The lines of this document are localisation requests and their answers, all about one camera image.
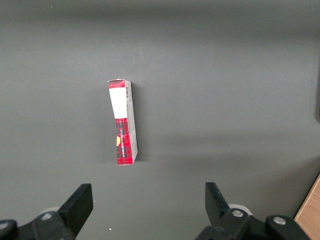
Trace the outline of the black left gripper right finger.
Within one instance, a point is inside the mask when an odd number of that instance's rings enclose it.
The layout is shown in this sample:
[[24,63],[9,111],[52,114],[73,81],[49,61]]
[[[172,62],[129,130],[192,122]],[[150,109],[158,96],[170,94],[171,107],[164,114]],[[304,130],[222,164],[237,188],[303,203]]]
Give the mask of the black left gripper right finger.
[[197,240],[264,240],[265,225],[245,210],[231,208],[214,182],[205,183],[205,210],[210,225]]

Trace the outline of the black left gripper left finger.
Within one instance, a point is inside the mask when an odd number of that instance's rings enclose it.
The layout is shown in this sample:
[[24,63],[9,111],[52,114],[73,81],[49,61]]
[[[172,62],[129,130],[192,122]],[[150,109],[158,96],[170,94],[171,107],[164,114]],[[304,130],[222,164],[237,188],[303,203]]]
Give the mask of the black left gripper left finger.
[[74,240],[93,210],[92,185],[81,184],[57,211],[47,211],[32,221],[36,240]]

